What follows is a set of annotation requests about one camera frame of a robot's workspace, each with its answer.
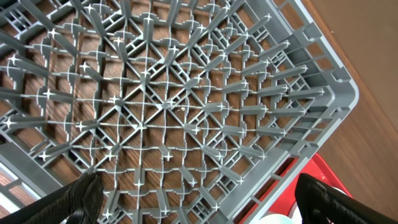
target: gray plastic rack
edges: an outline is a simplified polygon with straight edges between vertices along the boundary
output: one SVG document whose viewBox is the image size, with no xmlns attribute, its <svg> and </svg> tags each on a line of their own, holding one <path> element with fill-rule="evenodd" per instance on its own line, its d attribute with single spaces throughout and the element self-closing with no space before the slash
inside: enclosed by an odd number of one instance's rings
<svg viewBox="0 0 398 224">
<path fill-rule="evenodd" d="M 149 10 L 140 14 L 131 13 L 135 1 L 48 2 L 55 8 L 48 15 L 30 0 L 19 0 L 0 12 L 0 23 L 17 30 L 16 35 L 0 32 L 0 53 L 14 51 L 7 65 L 0 67 L 14 83 L 13 89 L 0 88 L 0 98 L 11 107 L 0 119 L 0 134 L 25 152 L 37 164 L 36 169 L 42 169 L 42 175 L 51 177 L 52 185 L 63 185 L 50 169 L 58 157 L 69 160 L 80 172 L 94 166 L 98 172 L 111 174 L 114 187 L 104 192 L 107 200 L 99 223 L 117 223 L 126 217 L 133 223 L 142 223 L 145 215 L 158 223 L 167 217 L 172 223 L 231 223 L 251 200 L 259 206 L 246 222 L 258 220 L 358 102 L 358 87 L 300 0 L 277 4 L 273 0 L 220 0 L 207 4 L 199 0 L 153 0 L 148 2 Z M 152 10 L 157 3 L 168 5 L 167 16 L 158 16 Z M 291 14 L 285 15 L 288 8 L 300 20 L 298 25 L 289 24 Z M 31 22 L 24 11 L 36 22 Z M 180 11 L 187 11 L 189 19 L 179 21 Z M 252 21 L 250 26 L 241 19 L 242 11 Z M 55 21 L 70 13 L 75 13 L 71 22 L 57 25 Z M 197 13 L 208 16 L 207 22 L 199 22 Z M 81 18 L 89 21 L 91 27 L 83 26 Z M 168 28 L 169 36 L 155 39 L 154 33 L 160 27 Z M 27 44 L 29 38 L 43 30 L 47 34 L 41 43 Z M 178 41 L 173 38 L 173 30 L 185 30 L 189 39 Z M 72 34 L 71 40 L 63 35 L 66 32 Z M 98 48 L 82 51 L 78 46 L 80 34 L 99 39 Z M 105 45 L 115 54 L 105 51 Z M 322 53 L 311 53 L 313 46 Z M 44 65 L 29 59 L 28 50 L 40 52 Z M 54 54 L 71 57 L 70 66 L 60 72 L 50 70 Z M 79 57 L 91 57 L 96 63 L 80 63 Z M 231 62 L 231 57 L 241 57 L 239 66 Z M 121 64 L 120 74 L 104 76 L 107 60 Z M 324 61 L 328 61 L 327 68 L 321 64 Z M 143 63 L 144 70 L 139 72 L 134 63 Z M 27 73 L 42 80 L 35 95 L 24 93 Z M 49 88 L 51 77 L 66 78 L 70 91 Z M 75 94 L 79 80 L 95 83 L 92 98 Z M 119 84 L 119 94 L 103 98 L 104 83 Z M 134 88 L 127 90 L 126 85 Z M 171 94 L 171 89 L 178 92 Z M 142 100 L 133 100 L 137 93 L 142 93 Z M 220 97 L 211 101 L 213 95 Z M 230 105 L 233 97 L 240 98 L 238 106 Z M 26 98 L 40 106 L 39 115 L 31 116 L 22 109 Z M 50 102 L 67 105 L 69 112 L 61 119 L 49 119 L 46 107 Z M 79 102 L 91 103 L 92 119 L 73 119 L 73 107 Z M 103 105 L 111 105 L 111 109 L 101 113 Z M 132 109 L 135 107 L 140 108 L 138 113 Z M 149 109 L 155 112 L 147 116 Z M 112 114 L 118 117 L 115 123 L 106 121 Z M 226 122 L 232 114 L 238 114 L 237 126 Z M 178 125 L 168 125 L 168 116 Z M 159 117 L 162 122 L 153 124 Z M 247 124 L 248 117 L 254 118 L 255 123 Z M 54 139 L 46 132 L 46 124 L 61 124 L 66 141 Z M 116 137 L 104 131 L 105 127 L 115 128 Z M 133 131 L 121 138 L 119 132 L 125 127 Z M 27 128 L 38 130 L 45 140 L 28 147 L 16 134 L 18 129 Z M 161 131 L 162 143 L 145 145 L 146 132 L 154 129 Z M 167 142 L 171 130 L 181 130 L 181 146 Z M 87 134 L 92 136 L 91 142 L 80 143 Z M 128 144 L 135 137 L 138 143 Z M 124 157 L 125 151 L 137 153 L 137 166 L 120 167 L 120 161 L 130 159 Z M 144 154 L 149 151 L 161 155 L 158 167 L 145 166 Z M 201 152 L 201 157 L 197 157 L 200 166 L 185 164 L 193 151 Z M 96 159 L 98 152 L 105 156 Z M 181 165 L 166 166 L 166 162 L 177 158 L 176 154 L 181 155 Z M 290 158 L 296 159 L 293 168 L 284 176 L 277 175 L 276 170 Z M 112 168 L 101 166 L 110 160 L 114 161 Z M 247 165 L 242 173 L 237 173 L 234 167 L 242 160 Z M 164 187 L 165 176 L 171 172 L 180 173 L 179 188 Z M 127 173 L 134 175 L 131 182 L 135 187 L 121 190 L 119 177 Z M 148 173 L 160 177 L 156 189 L 146 187 Z M 211 181 L 204 181 L 210 176 Z M 276 187 L 258 201 L 256 193 L 270 180 L 277 181 Z M 170 205 L 171 193 L 179 198 L 177 206 Z M 192 193 L 196 197 L 185 203 L 185 197 Z M 157 208 L 142 207 L 143 197 L 149 194 L 156 195 Z M 120 203 L 123 195 L 135 198 L 135 209 Z"/>
</svg>

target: red tray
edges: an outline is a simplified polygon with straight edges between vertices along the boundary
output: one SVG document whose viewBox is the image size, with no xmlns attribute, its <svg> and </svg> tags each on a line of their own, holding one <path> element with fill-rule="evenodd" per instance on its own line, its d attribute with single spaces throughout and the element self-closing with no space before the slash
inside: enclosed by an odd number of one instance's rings
<svg viewBox="0 0 398 224">
<path fill-rule="evenodd" d="M 292 168 L 294 165 L 293 161 L 285 171 L 283 171 L 282 176 L 285 175 L 289 169 Z M 319 154 L 315 154 L 310 162 L 303 168 L 303 170 L 300 173 L 305 173 L 305 174 L 310 174 L 311 176 L 317 178 L 318 180 L 321 180 L 322 182 L 332 186 L 336 187 L 343 192 L 345 192 L 348 196 L 352 197 L 351 194 L 348 192 L 346 187 L 340 182 L 340 180 L 337 178 L 335 173 L 330 169 L 328 164 L 322 159 L 322 157 Z M 290 209 L 292 208 L 293 204 L 295 203 L 295 197 L 294 197 L 294 190 L 297 185 L 297 180 L 298 176 L 290 183 L 290 185 L 286 188 L 286 190 L 280 195 L 280 197 L 274 202 L 274 204 L 271 206 L 269 211 L 274 212 L 274 213 L 279 213 L 283 215 L 289 215 Z M 263 201 L 265 197 L 269 194 L 269 192 L 275 187 L 276 183 L 272 185 L 265 194 L 261 196 L 259 199 L 260 201 Z M 243 217 L 243 219 L 239 223 L 243 223 L 250 214 L 252 214 L 253 211 L 258 207 L 258 204 L 255 204 L 250 211 Z"/>
</svg>

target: dish rack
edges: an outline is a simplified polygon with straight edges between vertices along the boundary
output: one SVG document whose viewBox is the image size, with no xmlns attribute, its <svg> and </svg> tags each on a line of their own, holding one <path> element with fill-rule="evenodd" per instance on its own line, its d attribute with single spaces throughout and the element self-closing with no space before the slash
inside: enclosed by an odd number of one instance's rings
<svg viewBox="0 0 398 224">
<path fill-rule="evenodd" d="M 99 223 L 227 223 L 250 201 L 258 206 L 246 222 L 258 220 L 358 102 L 358 87 L 301 0 L 48 0 L 47 15 L 36 3 L 0 12 L 0 24 L 17 31 L 0 32 L 9 58 L 1 71 L 12 80 L 0 88 L 10 107 L 0 134 L 21 150 L 1 153 L 0 162 L 41 197 L 50 190 L 40 178 L 54 189 L 65 184 L 51 168 L 60 159 L 79 172 L 94 166 L 110 182 Z M 95 49 L 85 50 L 82 35 Z M 70 58 L 68 66 L 51 69 L 54 55 Z M 106 72 L 111 63 L 119 72 Z M 40 86 L 28 93 L 32 77 Z M 27 99 L 37 114 L 24 109 Z M 22 129 L 43 140 L 30 147 Z M 18 168 L 25 161 L 6 155 L 18 153 L 30 160 L 27 174 Z M 259 201 L 270 180 L 275 187 Z"/>
</svg>

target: gray plastic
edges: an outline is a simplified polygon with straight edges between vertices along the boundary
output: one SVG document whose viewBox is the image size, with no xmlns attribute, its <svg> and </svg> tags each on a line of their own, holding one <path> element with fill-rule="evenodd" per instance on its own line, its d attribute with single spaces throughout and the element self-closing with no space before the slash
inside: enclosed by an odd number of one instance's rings
<svg viewBox="0 0 398 224">
<path fill-rule="evenodd" d="M 322 36 L 317 25 L 300 0 L 286 0 L 276 5 L 272 0 L 251 1 L 217 1 L 205 6 L 198 6 L 197 0 L 188 3 L 182 0 L 162 1 L 170 4 L 170 10 L 166 19 L 159 18 L 151 12 L 143 12 L 140 15 L 130 13 L 134 8 L 134 2 L 112 1 L 116 8 L 111 8 L 104 1 L 80 2 L 73 0 L 59 4 L 50 15 L 44 15 L 33 3 L 20 0 L 22 6 L 29 11 L 38 21 L 32 24 L 25 32 L 15 37 L 6 33 L 0 33 L 0 52 L 6 53 L 11 49 L 17 52 L 9 59 L 7 66 L 2 70 L 14 80 L 14 89 L 0 89 L 1 98 L 5 99 L 12 109 L 1 117 L 2 126 L 0 134 L 8 141 L 15 143 L 29 156 L 41 169 L 49 170 L 50 164 L 59 156 L 63 156 L 80 171 L 84 172 L 90 166 L 94 166 L 98 172 L 112 174 L 114 176 L 114 189 L 105 190 L 107 202 L 103 209 L 100 223 L 114 223 L 124 217 L 128 217 L 133 223 L 142 223 L 144 215 L 150 215 L 159 223 L 163 218 L 175 213 L 173 223 L 189 223 L 192 215 L 197 223 L 227 223 L 232 222 L 235 216 L 251 200 L 259 204 L 258 208 L 249 216 L 246 222 L 252 222 L 262 217 L 282 191 L 290 184 L 293 178 L 300 172 L 308 160 L 316 153 L 320 146 L 338 127 L 342 120 L 358 102 L 358 88 L 336 56 L 325 37 Z M 284 17 L 281 9 L 290 4 L 303 21 L 303 26 L 293 29 Z M 76 10 L 76 16 L 72 23 L 55 25 L 53 22 L 72 9 Z M 190 10 L 190 20 L 177 22 L 177 17 L 182 9 Z M 243 9 L 253 21 L 251 27 L 238 16 L 238 11 Z M 193 11 L 201 11 L 209 15 L 209 23 L 203 26 L 195 20 Z M 78 19 L 80 16 L 89 20 L 93 29 L 83 27 Z M 129 32 L 126 27 L 133 26 L 138 34 Z M 169 27 L 173 29 L 188 30 L 190 38 L 186 44 L 180 43 L 171 36 L 160 40 L 154 39 L 154 31 L 157 27 Z M 33 36 L 41 29 L 47 30 L 40 45 L 25 45 L 27 38 Z M 71 32 L 73 42 L 64 38 L 62 32 Z M 77 47 L 79 33 L 96 34 L 100 39 L 97 50 L 81 52 Z M 198 43 L 207 39 L 204 45 Z M 53 47 L 51 40 L 58 44 Z M 261 42 L 266 40 L 271 46 L 264 49 Z M 323 50 L 322 56 L 313 57 L 307 47 L 317 43 Z M 115 55 L 104 51 L 104 44 L 109 45 Z M 163 56 L 159 47 L 166 47 L 167 53 Z M 38 65 L 25 57 L 25 50 L 39 50 L 45 60 L 45 65 Z M 156 60 L 148 56 L 148 51 L 153 50 L 160 58 Z M 138 53 L 147 52 L 143 57 L 134 57 Z M 70 54 L 73 61 L 67 71 L 49 71 L 50 52 L 55 54 Z M 187 62 L 179 62 L 178 58 L 188 54 Z M 78 64 L 78 55 L 93 57 L 97 68 L 87 63 Z M 237 70 L 229 61 L 229 57 L 241 55 L 243 69 Z M 326 58 L 333 68 L 322 70 L 318 60 Z M 107 78 L 103 76 L 103 60 L 111 59 L 120 62 L 123 66 L 119 77 Z M 257 60 L 256 63 L 246 66 L 248 59 Z M 144 62 L 145 70 L 138 72 L 131 62 Z M 125 70 L 130 70 L 135 79 L 126 78 Z M 190 76 L 192 69 L 201 72 L 195 77 Z M 166 81 L 154 81 L 158 74 L 165 72 Z M 221 86 L 212 85 L 210 80 L 221 72 Z M 43 79 L 43 86 L 36 95 L 23 94 L 21 82 L 23 74 L 31 73 Z M 240 75 L 240 80 L 229 82 L 232 74 Z M 171 82 L 169 78 L 175 77 L 179 83 Z M 251 89 L 249 77 L 257 78 L 257 87 Z M 50 89 L 47 86 L 49 77 L 64 77 L 68 79 L 70 91 Z M 74 92 L 75 82 L 80 80 L 92 80 L 96 83 L 95 94 L 92 99 L 78 98 Z M 120 83 L 121 94 L 108 100 L 101 98 L 102 83 Z M 122 83 L 135 84 L 137 87 L 130 93 L 123 95 Z M 154 86 L 164 86 L 165 95 L 161 96 L 154 91 Z M 169 88 L 178 87 L 181 90 L 172 97 L 168 97 Z M 144 101 L 132 101 L 130 96 L 143 92 Z M 197 95 L 197 91 L 203 92 L 203 99 Z M 221 101 L 212 102 L 209 96 L 212 93 L 221 95 Z M 234 94 L 240 96 L 239 108 L 229 106 L 228 96 Z M 255 105 L 245 105 L 247 97 L 255 97 Z M 197 100 L 197 106 L 190 104 L 189 97 Z M 37 117 L 30 116 L 21 108 L 23 98 L 33 98 L 41 107 L 41 114 Z M 69 105 L 69 113 L 63 120 L 47 120 L 46 105 L 49 101 L 62 102 Z M 87 121 L 74 122 L 72 120 L 73 104 L 79 101 L 88 101 L 95 112 L 94 118 Z M 112 104 L 113 107 L 107 113 L 100 115 L 100 105 Z M 131 111 L 131 106 L 142 108 L 155 108 L 156 112 L 150 117 L 137 116 Z M 182 110 L 182 120 L 176 112 Z M 188 118 L 191 110 L 200 110 L 194 118 Z M 104 118 L 111 113 L 118 114 L 118 121 L 125 120 L 127 124 L 107 123 Z M 171 114 L 179 123 L 179 126 L 167 126 L 166 113 Z M 239 126 L 226 123 L 231 113 L 239 113 Z M 163 125 L 150 124 L 158 116 L 162 116 Z M 255 116 L 254 129 L 248 129 L 246 116 Z M 280 119 L 287 120 L 281 124 Z M 67 134 L 64 143 L 51 138 L 43 128 L 46 124 L 61 124 Z M 117 132 L 125 126 L 134 131 L 127 139 L 113 139 L 103 131 L 105 126 L 115 127 Z M 72 138 L 72 127 L 76 127 L 80 134 Z M 17 129 L 35 128 L 45 138 L 45 141 L 29 149 L 14 134 Z M 148 129 L 163 130 L 162 144 L 155 147 L 144 145 L 143 135 Z M 184 147 L 169 146 L 165 144 L 166 134 L 170 129 L 181 129 L 183 133 Z M 89 146 L 78 144 L 78 140 L 86 133 L 93 135 Z M 126 143 L 133 136 L 139 135 L 138 146 L 129 146 Z M 243 143 L 247 136 L 252 136 L 248 143 Z M 187 138 L 192 138 L 198 147 L 188 146 Z M 268 138 L 269 142 L 261 145 L 261 139 Z M 87 160 L 79 152 L 79 149 L 89 150 L 91 160 Z M 139 152 L 138 167 L 121 168 L 119 161 L 126 150 Z M 95 151 L 105 151 L 106 157 L 102 161 L 95 162 Z M 161 168 L 144 167 L 143 153 L 146 151 L 159 151 L 162 157 Z M 169 161 L 174 154 L 182 153 L 182 165 L 180 167 L 165 168 L 165 161 Z M 201 167 L 189 167 L 185 165 L 185 157 L 189 151 L 201 151 Z M 209 157 L 215 167 L 208 167 L 205 157 Z M 104 160 L 116 158 L 112 169 L 101 168 Z M 293 168 L 283 177 L 275 174 L 275 171 L 289 158 L 295 158 Z M 233 168 L 241 160 L 249 164 L 245 170 L 238 174 Z M 204 184 L 207 175 L 212 171 L 218 171 L 218 175 L 208 184 Z M 163 188 L 166 174 L 177 171 L 181 173 L 181 187 L 179 189 Z M 120 190 L 118 177 L 123 173 L 133 173 L 131 182 L 135 189 Z M 158 189 L 145 189 L 146 175 L 155 172 L 160 175 Z M 200 179 L 195 178 L 192 172 L 199 172 Z M 62 181 L 55 174 L 51 178 L 59 183 Z M 263 201 L 258 201 L 254 196 L 269 180 L 277 181 L 277 186 Z M 221 195 L 214 198 L 213 189 L 221 189 Z M 173 192 L 180 197 L 179 206 L 170 206 L 168 194 Z M 184 198 L 198 192 L 198 196 L 189 205 L 184 205 Z M 157 208 L 142 208 L 141 197 L 148 194 L 156 194 Z M 123 195 L 137 198 L 136 209 L 126 209 L 120 203 Z"/>
</svg>

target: plastic crate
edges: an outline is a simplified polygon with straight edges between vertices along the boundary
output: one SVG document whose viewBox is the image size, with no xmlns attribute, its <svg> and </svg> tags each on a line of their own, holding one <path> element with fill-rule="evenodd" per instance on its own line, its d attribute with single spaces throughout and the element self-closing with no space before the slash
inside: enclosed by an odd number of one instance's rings
<svg viewBox="0 0 398 224">
<path fill-rule="evenodd" d="M 197 0 L 151 1 L 150 12 L 140 14 L 129 13 L 140 2 L 110 1 L 107 6 L 102 1 L 50 1 L 56 17 L 45 16 L 29 0 L 19 2 L 38 21 L 25 27 L 29 32 L 16 35 L 17 39 L 0 33 L 5 43 L 0 45 L 1 52 L 17 52 L 7 66 L 1 67 L 14 86 L 13 90 L 0 89 L 0 98 L 12 107 L 1 117 L 0 133 L 60 185 L 62 180 L 50 171 L 52 161 L 59 157 L 80 172 L 95 166 L 98 172 L 112 175 L 114 185 L 104 192 L 108 199 L 100 223 L 124 219 L 133 223 L 226 223 L 250 201 L 257 200 L 255 195 L 264 183 L 273 179 L 275 187 L 246 219 L 258 220 L 358 102 L 355 82 L 299 0 L 208 4 Z M 154 13 L 155 6 L 166 7 L 167 13 Z M 53 23 L 70 11 L 76 12 L 71 22 Z M 189 16 L 181 21 L 179 13 L 183 11 Z M 208 16 L 208 20 L 198 22 L 198 13 Z M 78 18 L 90 21 L 92 27 L 83 27 Z M 169 28 L 169 35 L 154 38 L 161 27 Z M 47 35 L 41 43 L 25 45 L 43 28 Z M 187 33 L 186 42 L 179 41 L 173 33 L 176 30 Z M 72 33 L 72 41 L 61 32 Z M 79 33 L 97 36 L 101 40 L 98 48 L 82 52 L 77 46 Z M 106 52 L 105 45 L 115 53 Z M 26 58 L 27 50 L 39 51 L 45 63 L 38 65 Z M 51 53 L 69 55 L 73 60 L 66 69 L 49 72 Z M 77 55 L 92 57 L 97 67 L 79 64 Z M 233 62 L 234 57 L 240 61 Z M 105 77 L 103 65 L 107 60 L 120 62 L 122 71 Z M 134 63 L 143 63 L 144 71 L 137 71 Z M 42 80 L 35 95 L 23 92 L 25 73 Z M 66 79 L 70 87 L 66 91 L 50 89 L 50 77 Z M 77 80 L 96 84 L 93 97 L 76 96 Z M 103 83 L 119 84 L 119 94 L 103 98 Z M 131 91 L 126 85 L 138 87 Z M 131 98 L 138 92 L 144 95 L 143 100 Z M 38 116 L 22 109 L 26 98 L 36 100 L 41 108 Z M 49 120 L 46 107 L 54 101 L 68 108 L 61 120 Z M 93 119 L 73 117 L 73 105 L 82 101 L 92 104 Z M 111 104 L 112 109 L 101 114 L 105 104 Z M 155 113 L 147 116 L 148 108 Z M 115 113 L 116 122 L 104 121 Z M 162 122 L 150 124 L 157 117 Z M 171 118 L 178 120 L 178 125 L 169 126 Z M 63 126 L 65 142 L 46 132 L 44 126 L 48 124 Z M 105 127 L 116 128 L 117 134 L 104 131 Z M 15 130 L 29 128 L 40 131 L 45 140 L 28 147 Z M 124 128 L 133 129 L 127 139 L 119 134 Z M 155 130 L 161 133 L 159 139 L 144 137 Z M 174 130 L 181 134 L 173 136 L 178 142 L 171 144 L 168 140 Z M 89 144 L 78 141 L 85 134 L 92 135 Z M 135 135 L 138 143 L 128 144 Z M 160 144 L 148 144 L 160 139 Z M 120 167 L 120 161 L 130 159 L 123 155 L 132 152 L 138 154 L 138 165 Z M 152 152 L 161 157 L 159 166 L 145 166 L 143 155 Z M 195 152 L 198 156 L 190 162 L 198 162 L 199 166 L 191 166 L 187 158 Z M 167 161 L 177 158 L 177 154 L 181 155 L 181 165 L 167 167 Z M 293 167 L 285 175 L 278 175 L 279 168 L 291 158 L 295 159 Z M 112 167 L 101 167 L 108 159 L 114 161 Z M 181 175 L 180 187 L 165 187 L 165 177 L 174 172 Z M 156 188 L 146 183 L 153 173 L 159 176 Z M 134 185 L 131 189 L 119 188 L 124 174 L 134 175 L 130 175 Z M 151 194 L 159 206 L 144 208 L 142 201 Z M 134 198 L 135 208 L 118 203 L 121 197 Z M 171 206 L 171 200 L 178 205 Z"/>
</svg>

